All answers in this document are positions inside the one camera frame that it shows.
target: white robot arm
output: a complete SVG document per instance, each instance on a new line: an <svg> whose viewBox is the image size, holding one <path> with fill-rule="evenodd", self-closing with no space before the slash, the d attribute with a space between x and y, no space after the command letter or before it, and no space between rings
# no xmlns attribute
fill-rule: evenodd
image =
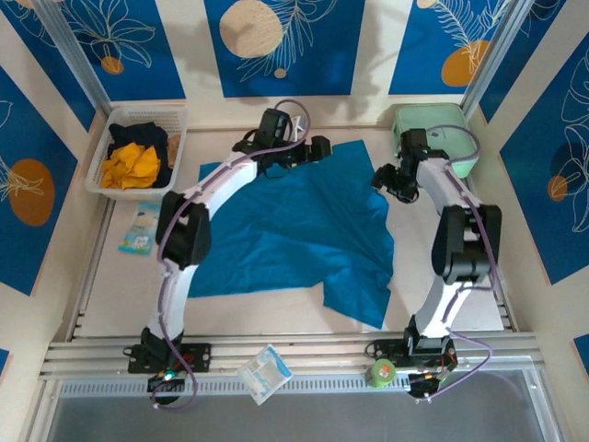
<svg viewBox="0 0 589 442"><path fill-rule="evenodd" d="M276 154L252 159L256 150L287 143L283 141L287 120L290 121L287 114L267 110L260 129L254 131L253 142L246 137L207 178L182 194L170 192L164 198L156 240L160 243L160 257L168 262L168 283L162 286L141 344L131 349L130 357L135 362L129 365L130 372L161 374L179 365L175 353L186 359L186 353L190 352L181 343L184 309L194 272L210 249L210 220L218 208L271 164L288 167L330 155L329 141L313 137L311 145L301 144L297 149L277 150ZM399 156L400 167L388 164L380 168L372 185L377 189L386 187L403 203L414 202L419 188L430 194L441 217L432 249L436 276L423 306L411 317L404 338L375 341L375 354L379 351L400 367L446 366L451 370L452 360L445 360L448 352L454 350L448 329L472 289L479 288L490 274L491 261L497 259L501 211L497 206L481 204L470 193L448 165L447 155L427 146L424 130L410 130L401 136ZM181 207L185 209L179 218ZM482 217L484 235L492 248L491 259L473 216L473 207ZM171 352L168 342L178 351ZM417 397L424 391L436 391L437 387L434 382L414 393Z"/></svg>

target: light green container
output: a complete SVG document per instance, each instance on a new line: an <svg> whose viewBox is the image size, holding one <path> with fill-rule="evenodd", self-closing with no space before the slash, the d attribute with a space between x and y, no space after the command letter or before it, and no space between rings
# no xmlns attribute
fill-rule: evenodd
<svg viewBox="0 0 589 442"><path fill-rule="evenodd" d="M395 148L400 147L401 134L409 129L429 129L440 124L454 124L468 129L463 111L453 103L410 104L399 108L393 124ZM474 154L477 147L468 136L457 129L439 129L434 134L427 134L431 149L442 149L450 159L467 157ZM454 172L459 178L466 178L477 159L461 161L454 165Z"/></svg>

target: blue cloth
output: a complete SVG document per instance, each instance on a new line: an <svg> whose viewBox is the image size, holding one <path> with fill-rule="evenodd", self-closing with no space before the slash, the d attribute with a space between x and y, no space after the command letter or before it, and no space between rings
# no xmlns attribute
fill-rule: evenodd
<svg viewBox="0 0 589 442"><path fill-rule="evenodd" d="M216 164L201 167L201 176ZM215 214L213 246L190 297L310 287L324 306L381 328L393 274L387 200L374 191L363 141L333 148L318 163L269 170Z"/></svg>

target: yellow cloth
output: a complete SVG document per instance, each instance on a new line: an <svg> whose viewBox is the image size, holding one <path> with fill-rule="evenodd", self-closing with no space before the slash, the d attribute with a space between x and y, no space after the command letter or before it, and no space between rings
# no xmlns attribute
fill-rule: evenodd
<svg viewBox="0 0 589 442"><path fill-rule="evenodd" d="M144 189L156 182L161 161L156 149L145 149L142 145L130 143L121 147L102 163L103 189Z"/></svg>

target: white plastic basket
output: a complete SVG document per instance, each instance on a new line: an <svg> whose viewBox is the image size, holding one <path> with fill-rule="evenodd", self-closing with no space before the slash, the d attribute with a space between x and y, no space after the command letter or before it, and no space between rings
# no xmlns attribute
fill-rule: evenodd
<svg viewBox="0 0 589 442"><path fill-rule="evenodd" d="M116 108L110 113L104 132L98 141L96 153L90 163L90 169L86 176L86 189L93 193L102 193L115 200L147 200L159 201L164 195L172 190L178 176L179 164L186 142L186 127L188 120L188 110L184 106L124 106ZM154 122L167 132L170 137L180 134L180 143L178 154L172 176L166 187L159 189L103 189L100 187L102 182L102 163L109 153L109 144L112 142L109 126L116 122L122 126L129 126L142 122Z"/></svg>

